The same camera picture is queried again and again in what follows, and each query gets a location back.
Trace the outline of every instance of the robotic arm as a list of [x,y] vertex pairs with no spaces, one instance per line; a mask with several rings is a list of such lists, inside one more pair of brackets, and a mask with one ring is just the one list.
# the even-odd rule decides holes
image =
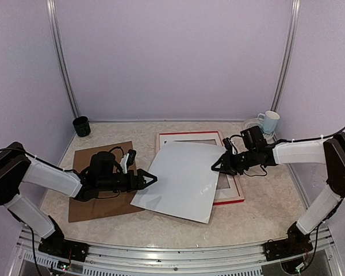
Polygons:
[[39,251],[68,259],[85,261],[88,245],[66,240],[57,223],[20,194],[22,182],[32,183],[58,191],[78,201],[98,198],[100,191],[129,192],[142,190],[157,181],[157,177],[142,169],[128,170],[136,152],[129,152],[121,164],[111,152],[99,152],[92,156],[89,167],[81,173],[62,170],[27,153],[14,142],[0,153],[0,205],[19,221],[25,222],[42,238]]
[[227,149],[212,166],[212,170],[229,175],[242,175],[252,166],[276,166],[289,163],[326,164],[327,185],[308,210],[287,231],[287,239],[264,244],[268,261],[287,258],[313,249],[309,234],[329,219],[345,197],[345,133],[330,139],[268,144],[258,126],[240,132],[248,151],[233,153],[229,138],[224,139]]

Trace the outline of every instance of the wall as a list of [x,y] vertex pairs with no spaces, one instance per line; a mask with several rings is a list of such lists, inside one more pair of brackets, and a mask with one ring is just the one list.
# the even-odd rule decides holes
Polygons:
[[230,120],[268,109],[291,1],[56,1],[91,120]]
[[[58,163],[73,135],[71,120],[45,1],[0,1],[0,148],[20,141],[26,150]],[[40,203],[43,189],[23,188]],[[0,275],[20,230],[0,206]]]
[[[281,138],[326,135],[345,125],[345,1],[302,1],[279,113]],[[295,169],[313,201],[325,185],[325,167]],[[345,202],[328,224],[345,268]]]

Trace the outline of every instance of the black cup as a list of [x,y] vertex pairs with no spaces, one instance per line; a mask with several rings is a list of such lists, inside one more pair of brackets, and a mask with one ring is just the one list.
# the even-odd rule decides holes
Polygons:
[[75,132],[79,137],[86,137],[91,133],[90,122],[86,116],[80,116],[73,121]]

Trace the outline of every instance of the tabletop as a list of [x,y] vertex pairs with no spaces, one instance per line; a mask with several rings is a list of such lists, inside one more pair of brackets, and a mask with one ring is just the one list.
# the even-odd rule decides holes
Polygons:
[[[239,122],[126,122],[93,123],[87,137],[74,137],[60,164],[72,168],[74,152],[85,148],[132,141],[137,168],[148,170],[156,153],[156,134],[163,132],[220,131],[239,134]],[[245,150],[236,141],[239,151]],[[286,231],[305,209],[286,166],[266,168],[266,177],[240,176],[245,201],[218,205],[208,224],[144,210],[121,216],[68,223],[68,197],[48,190],[41,210],[59,224],[65,237],[134,247],[215,247],[262,242],[286,237]],[[261,174],[260,168],[250,173]]]

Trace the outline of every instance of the light blue mug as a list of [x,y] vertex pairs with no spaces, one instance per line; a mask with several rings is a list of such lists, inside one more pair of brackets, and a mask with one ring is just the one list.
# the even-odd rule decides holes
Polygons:
[[266,111],[265,114],[258,114],[258,121],[262,124],[262,131],[265,134],[271,134],[275,131],[280,115],[274,111]]

